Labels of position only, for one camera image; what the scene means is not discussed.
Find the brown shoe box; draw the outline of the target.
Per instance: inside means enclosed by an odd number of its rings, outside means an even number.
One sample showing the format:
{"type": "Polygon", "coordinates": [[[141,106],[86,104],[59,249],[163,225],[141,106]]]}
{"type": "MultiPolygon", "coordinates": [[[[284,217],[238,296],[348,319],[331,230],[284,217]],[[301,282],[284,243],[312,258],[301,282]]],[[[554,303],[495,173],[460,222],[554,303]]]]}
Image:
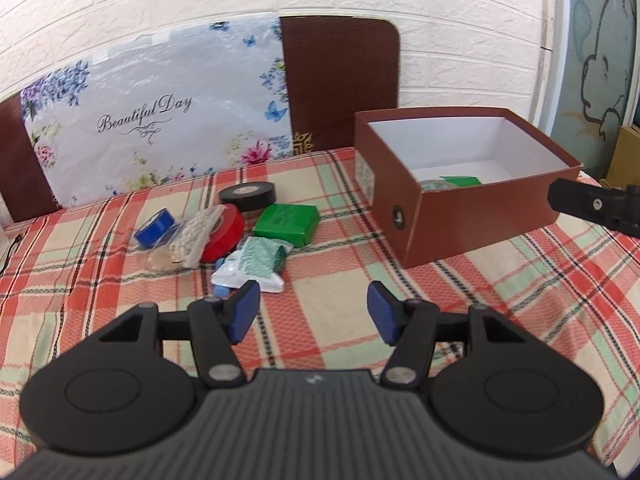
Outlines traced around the brown shoe box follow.
{"type": "Polygon", "coordinates": [[[355,115],[356,180],[406,268],[508,240],[555,222],[551,183],[582,164],[500,107],[368,110],[355,115]],[[422,191],[419,182],[478,177],[481,185],[422,191]]]}

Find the green cardboard box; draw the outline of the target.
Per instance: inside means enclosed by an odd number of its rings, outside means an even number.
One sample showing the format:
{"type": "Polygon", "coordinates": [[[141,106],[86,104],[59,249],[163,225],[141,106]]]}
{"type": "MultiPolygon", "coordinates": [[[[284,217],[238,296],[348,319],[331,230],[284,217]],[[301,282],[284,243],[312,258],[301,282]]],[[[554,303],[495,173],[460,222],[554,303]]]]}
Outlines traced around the green cardboard box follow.
{"type": "Polygon", "coordinates": [[[315,206],[272,204],[264,209],[253,228],[253,234],[284,240],[294,247],[309,245],[320,222],[315,206]]]}

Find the black tape roll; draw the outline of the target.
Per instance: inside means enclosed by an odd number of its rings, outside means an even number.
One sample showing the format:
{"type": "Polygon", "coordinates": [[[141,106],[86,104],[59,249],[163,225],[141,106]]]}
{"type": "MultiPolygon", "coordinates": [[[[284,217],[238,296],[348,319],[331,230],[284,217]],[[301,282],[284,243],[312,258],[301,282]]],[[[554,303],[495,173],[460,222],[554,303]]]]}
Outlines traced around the black tape roll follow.
{"type": "Polygon", "coordinates": [[[241,212],[262,210],[277,201],[276,187],[271,182],[240,183],[218,193],[222,204],[233,205],[241,212]]]}

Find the cartoon painted glass door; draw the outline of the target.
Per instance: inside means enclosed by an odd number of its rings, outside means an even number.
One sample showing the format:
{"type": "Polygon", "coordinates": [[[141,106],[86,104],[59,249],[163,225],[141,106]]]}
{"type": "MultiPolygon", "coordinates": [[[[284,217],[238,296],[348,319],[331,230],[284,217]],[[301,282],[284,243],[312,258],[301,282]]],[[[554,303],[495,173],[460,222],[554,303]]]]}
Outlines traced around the cartoon painted glass door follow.
{"type": "Polygon", "coordinates": [[[608,171],[631,94],[637,0],[558,0],[560,65],[551,137],[599,179],[608,171]]]}

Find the red tape roll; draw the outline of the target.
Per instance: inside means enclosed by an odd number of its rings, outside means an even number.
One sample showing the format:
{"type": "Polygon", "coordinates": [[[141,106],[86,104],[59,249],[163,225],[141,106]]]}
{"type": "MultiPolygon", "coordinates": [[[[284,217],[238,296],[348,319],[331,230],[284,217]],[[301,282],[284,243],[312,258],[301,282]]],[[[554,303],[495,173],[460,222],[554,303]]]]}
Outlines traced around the red tape roll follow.
{"type": "Polygon", "coordinates": [[[245,229],[242,212],[234,205],[222,206],[220,219],[209,235],[201,255],[201,263],[214,263],[234,251],[245,229]]]}

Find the blue tape roll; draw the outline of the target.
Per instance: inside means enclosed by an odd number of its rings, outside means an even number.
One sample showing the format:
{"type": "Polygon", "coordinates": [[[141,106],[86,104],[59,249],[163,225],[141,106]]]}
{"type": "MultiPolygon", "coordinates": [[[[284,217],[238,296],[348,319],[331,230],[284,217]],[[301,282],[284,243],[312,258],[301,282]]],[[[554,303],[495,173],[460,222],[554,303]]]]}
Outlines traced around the blue tape roll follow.
{"type": "Polygon", "coordinates": [[[134,239],[141,248],[149,249],[171,233],[176,225],[176,220],[172,214],[166,208],[163,208],[153,214],[134,232],[134,239]]]}

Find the red plaid bed sheet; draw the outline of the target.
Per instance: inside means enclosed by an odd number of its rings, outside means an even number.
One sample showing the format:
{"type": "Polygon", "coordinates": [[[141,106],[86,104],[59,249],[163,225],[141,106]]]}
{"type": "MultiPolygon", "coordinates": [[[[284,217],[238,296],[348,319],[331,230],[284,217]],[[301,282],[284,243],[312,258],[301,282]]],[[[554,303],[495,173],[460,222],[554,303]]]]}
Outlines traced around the red plaid bed sheet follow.
{"type": "Polygon", "coordinates": [[[271,181],[280,200],[320,212],[310,245],[294,250],[280,294],[262,298],[239,345],[258,367],[379,370],[390,350],[367,314],[370,282],[444,311],[487,304],[575,361],[598,382],[604,416],[593,439],[603,463],[626,474],[639,461],[639,244],[572,217],[426,266],[394,258],[357,186],[352,150],[318,152],[62,209],[15,223],[2,259],[1,469],[34,446],[18,412],[24,383],[50,359],[138,302],[184,309],[210,292],[209,266],[154,273],[134,231],[152,214],[175,217],[242,181],[271,181]]]}

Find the cardboard boxes stack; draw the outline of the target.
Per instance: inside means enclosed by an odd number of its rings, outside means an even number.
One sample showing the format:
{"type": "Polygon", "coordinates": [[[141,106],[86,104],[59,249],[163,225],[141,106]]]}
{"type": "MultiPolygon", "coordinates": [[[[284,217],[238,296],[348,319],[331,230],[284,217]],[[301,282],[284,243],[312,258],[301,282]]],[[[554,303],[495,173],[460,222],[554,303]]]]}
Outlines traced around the cardboard boxes stack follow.
{"type": "Polygon", "coordinates": [[[608,174],[600,180],[605,188],[640,185],[640,134],[635,125],[620,128],[608,174]]]}

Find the bag of white beads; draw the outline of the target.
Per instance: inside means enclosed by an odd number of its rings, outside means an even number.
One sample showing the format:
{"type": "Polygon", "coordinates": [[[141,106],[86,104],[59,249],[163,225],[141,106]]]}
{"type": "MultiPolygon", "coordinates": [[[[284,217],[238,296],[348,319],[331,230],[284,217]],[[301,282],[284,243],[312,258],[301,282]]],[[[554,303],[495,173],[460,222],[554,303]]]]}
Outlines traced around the bag of white beads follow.
{"type": "Polygon", "coordinates": [[[196,269],[223,211],[222,205],[209,207],[172,226],[151,249],[146,266],[154,272],[196,269]]]}

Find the green white snack packet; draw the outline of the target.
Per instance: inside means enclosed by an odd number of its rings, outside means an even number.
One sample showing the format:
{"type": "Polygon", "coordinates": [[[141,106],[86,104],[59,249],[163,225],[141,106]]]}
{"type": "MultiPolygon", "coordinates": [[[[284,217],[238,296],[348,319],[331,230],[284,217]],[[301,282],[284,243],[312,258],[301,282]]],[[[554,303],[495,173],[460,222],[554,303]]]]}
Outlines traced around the green white snack packet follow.
{"type": "Polygon", "coordinates": [[[256,281],[261,292],[280,294],[284,291],[281,273],[292,249],[293,245],[285,240],[249,236],[240,249],[216,266],[210,280],[214,286],[230,289],[256,281]]]}

